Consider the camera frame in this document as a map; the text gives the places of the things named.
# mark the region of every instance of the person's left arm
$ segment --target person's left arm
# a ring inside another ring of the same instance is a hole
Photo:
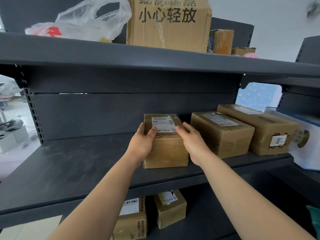
[[[110,239],[132,175],[150,153],[157,128],[152,128],[147,135],[143,132],[144,123],[132,137],[123,157],[46,240]]]

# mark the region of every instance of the green plastic object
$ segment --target green plastic object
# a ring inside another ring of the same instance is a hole
[[[306,206],[311,214],[312,225],[317,233],[317,239],[320,240],[320,209],[313,206]]]

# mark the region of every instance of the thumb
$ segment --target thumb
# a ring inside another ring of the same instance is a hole
[[[152,127],[152,129],[150,129],[149,132],[147,133],[147,136],[153,139],[156,136],[156,134],[157,134],[157,127]]]
[[[182,137],[183,140],[185,140],[189,134],[185,129],[178,125],[176,126],[176,131]]]

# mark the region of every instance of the white sticker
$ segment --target white sticker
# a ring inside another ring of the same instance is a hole
[[[222,117],[218,114],[204,114],[203,116],[221,126],[239,125],[238,123]]]
[[[171,116],[152,117],[152,127],[157,127],[157,132],[170,133],[177,132]]]
[[[275,147],[275,146],[283,146],[286,142],[287,136],[273,136],[271,139],[270,146]]]
[[[257,111],[257,110],[254,110],[254,109],[250,109],[250,108],[246,108],[246,107],[237,107],[237,106],[234,106],[233,107],[235,110],[238,110],[238,111],[241,111],[241,112],[244,112],[248,115],[260,115],[260,114],[263,114],[262,112],[260,111]]]
[[[119,216],[128,215],[139,212],[139,198],[126,200],[121,208]]]
[[[176,197],[176,195],[173,191],[166,191],[163,193],[158,193],[158,196],[164,206],[178,200],[178,198]]]

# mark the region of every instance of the white plastic bag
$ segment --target white plastic bag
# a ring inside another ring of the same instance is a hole
[[[97,11],[108,3],[119,3],[119,9],[97,17]],[[38,23],[25,32],[27,35],[111,42],[130,17],[128,0],[84,0],[59,13],[54,23]]]

